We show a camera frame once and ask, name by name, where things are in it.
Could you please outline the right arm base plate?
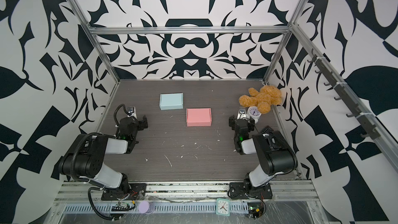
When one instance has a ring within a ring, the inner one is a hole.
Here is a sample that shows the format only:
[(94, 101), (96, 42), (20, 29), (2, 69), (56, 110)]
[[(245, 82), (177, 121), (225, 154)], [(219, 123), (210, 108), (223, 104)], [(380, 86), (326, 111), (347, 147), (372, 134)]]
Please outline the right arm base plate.
[(247, 188), (245, 187), (244, 183), (229, 183), (229, 190), (227, 191), (227, 195), (233, 200), (270, 200), (273, 198), (270, 184), (266, 184), (257, 188)]

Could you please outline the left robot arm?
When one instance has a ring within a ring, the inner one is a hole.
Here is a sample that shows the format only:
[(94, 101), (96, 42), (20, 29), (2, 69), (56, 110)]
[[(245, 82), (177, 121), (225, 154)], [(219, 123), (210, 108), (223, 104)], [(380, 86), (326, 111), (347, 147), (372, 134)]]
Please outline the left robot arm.
[(58, 164), (59, 173), (76, 181), (127, 194), (130, 191), (127, 176), (107, 166), (104, 158), (106, 154), (130, 154), (138, 143), (138, 132), (146, 128), (146, 116), (142, 120), (132, 116), (120, 120), (115, 136), (101, 133), (78, 135), (61, 158)]

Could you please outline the light blue paper box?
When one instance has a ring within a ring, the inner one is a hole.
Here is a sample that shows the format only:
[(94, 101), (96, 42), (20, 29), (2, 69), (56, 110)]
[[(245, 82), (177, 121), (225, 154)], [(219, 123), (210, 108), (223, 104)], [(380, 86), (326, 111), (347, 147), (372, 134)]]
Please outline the light blue paper box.
[(183, 109), (183, 93), (160, 94), (160, 110)]

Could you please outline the left circuit board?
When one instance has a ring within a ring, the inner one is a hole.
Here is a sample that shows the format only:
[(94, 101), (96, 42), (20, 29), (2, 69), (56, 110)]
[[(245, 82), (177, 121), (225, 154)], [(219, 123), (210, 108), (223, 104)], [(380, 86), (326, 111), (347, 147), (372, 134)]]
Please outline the left circuit board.
[(129, 212), (136, 208), (135, 202), (123, 203), (119, 202), (115, 206), (112, 206), (112, 212)]

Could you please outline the brown teddy bear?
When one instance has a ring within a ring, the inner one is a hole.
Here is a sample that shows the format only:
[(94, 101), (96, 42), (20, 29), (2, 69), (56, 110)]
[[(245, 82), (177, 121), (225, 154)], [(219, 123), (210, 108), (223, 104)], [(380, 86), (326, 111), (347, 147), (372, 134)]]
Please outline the brown teddy bear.
[(269, 113), (272, 105), (282, 104), (282, 92), (274, 86), (265, 85), (260, 90), (249, 88), (248, 93), (239, 97), (240, 106), (257, 107), (260, 114)]

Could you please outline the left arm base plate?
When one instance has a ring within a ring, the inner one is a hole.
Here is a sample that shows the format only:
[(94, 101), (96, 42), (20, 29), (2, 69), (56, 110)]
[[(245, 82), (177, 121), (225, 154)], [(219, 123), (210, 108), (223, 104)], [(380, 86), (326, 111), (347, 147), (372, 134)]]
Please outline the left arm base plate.
[(121, 187), (115, 189), (105, 188), (101, 200), (102, 201), (124, 201), (124, 200), (141, 200), (146, 194), (147, 184), (145, 183), (129, 183), (126, 189)]

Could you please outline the purple round lid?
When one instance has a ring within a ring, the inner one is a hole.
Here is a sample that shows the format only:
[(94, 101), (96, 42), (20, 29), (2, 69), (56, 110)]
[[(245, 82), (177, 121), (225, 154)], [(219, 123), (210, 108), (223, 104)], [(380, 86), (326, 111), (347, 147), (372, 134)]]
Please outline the purple round lid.
[(154, 205), (149, 201), (142, 201), (138, 206), (140, 214), (151, 214), (154, 212)]

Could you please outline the green square clock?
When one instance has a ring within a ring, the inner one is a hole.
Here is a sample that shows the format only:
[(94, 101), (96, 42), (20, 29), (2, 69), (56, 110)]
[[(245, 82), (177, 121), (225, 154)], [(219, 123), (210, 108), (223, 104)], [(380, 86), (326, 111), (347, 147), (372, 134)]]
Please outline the green square clock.
[(216, 214), (221, 216), (230, 216), (230, 201), (224, 198), (216, 200)]

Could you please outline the right circuit board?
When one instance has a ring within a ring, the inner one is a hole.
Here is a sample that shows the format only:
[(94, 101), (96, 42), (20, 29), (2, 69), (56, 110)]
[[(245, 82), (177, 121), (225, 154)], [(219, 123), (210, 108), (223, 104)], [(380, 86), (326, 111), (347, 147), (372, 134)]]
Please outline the right circuit board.
[(266, 204), (264, 201), (261, 202), (250, 202), (248, 203), (248, 217), (252, 219), (258, 219), (263, 216), (266, 212)]

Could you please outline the circuit board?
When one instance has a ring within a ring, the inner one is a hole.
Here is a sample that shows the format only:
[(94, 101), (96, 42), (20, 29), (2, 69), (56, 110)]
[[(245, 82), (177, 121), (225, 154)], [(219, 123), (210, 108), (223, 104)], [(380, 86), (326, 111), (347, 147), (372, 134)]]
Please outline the circuit board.
[(112, 206), (112, 212), (129, 212), (136, 208), (135, 202), (123, 203), (119, 202), (115, 206)]
[(258, 219), (263, 216), (266, 212), (266, 204), (264, 201), (261, 202), (250, 202), (248, 203), (248, 217), (252, 219)]

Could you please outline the pink paper box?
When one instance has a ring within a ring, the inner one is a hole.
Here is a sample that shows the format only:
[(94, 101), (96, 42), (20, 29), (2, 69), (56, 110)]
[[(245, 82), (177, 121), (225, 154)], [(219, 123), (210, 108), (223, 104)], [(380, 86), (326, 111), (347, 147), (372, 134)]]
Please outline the pink paper box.
[(209, 127), (212, 123), (210, 108), (188, 108), (187, 127)]

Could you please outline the white alarm clock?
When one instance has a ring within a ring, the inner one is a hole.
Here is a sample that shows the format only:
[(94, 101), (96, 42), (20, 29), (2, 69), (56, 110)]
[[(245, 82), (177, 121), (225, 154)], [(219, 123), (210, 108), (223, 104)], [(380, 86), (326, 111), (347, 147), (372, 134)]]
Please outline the white alarm clock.
[(247, 113), (250, 116), (250, 118), (252, 118), (255, 121), (255, 123), (258, 123), (262, 115), (256, 106), (249, 107)]

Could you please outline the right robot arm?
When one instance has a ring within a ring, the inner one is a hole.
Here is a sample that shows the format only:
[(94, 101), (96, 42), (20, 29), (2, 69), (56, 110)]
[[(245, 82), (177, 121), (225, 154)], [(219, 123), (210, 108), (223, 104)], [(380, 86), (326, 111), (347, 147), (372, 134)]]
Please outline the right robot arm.
[(259, 160), (244, 179), (247, 190), (260, 189), (276, 176), (296, 170), (296, 155), (280, 131), (267, 125), (261, 132), (249, 135), (256, 129), (255, 120), (235, 116), (229, 117), (229, 127), (234, 131), (235, 150), (240, 155), (256, 154)]

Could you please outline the black remote control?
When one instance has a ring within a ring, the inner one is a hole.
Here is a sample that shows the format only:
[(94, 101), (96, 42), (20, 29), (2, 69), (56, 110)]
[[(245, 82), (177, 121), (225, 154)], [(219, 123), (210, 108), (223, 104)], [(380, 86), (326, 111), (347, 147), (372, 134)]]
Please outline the black remote control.
[(261, 130), (262, 134), (270, 134), (272, 135), (274, 130), (268, 125)]

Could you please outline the wall hook rail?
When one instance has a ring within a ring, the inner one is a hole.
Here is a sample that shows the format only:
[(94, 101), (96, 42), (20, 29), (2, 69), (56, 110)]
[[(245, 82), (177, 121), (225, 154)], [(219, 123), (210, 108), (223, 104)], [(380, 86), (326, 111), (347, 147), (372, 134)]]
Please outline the wall hook rail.
[(343, 101), (347, 106), (350, 113), (346, 116), (348, 118), (355, 118), (364, 129), (365, 134), (361, 134), (361, 136), (363, 138), (371, 138), (372, 140), (381, 137), (380, 132), (377, 130), (374, 115), (360, 103), (358, 96), (349, 87), (348, 83), (341, 78), (327, 58), (313, 55), (309, 63), (316, 65), (318, 67), (316, 73), (326, 78), (327, 82), (324, 85), (332, 88), (337, 93), (338, 96), (334, 99), (336, 101)]

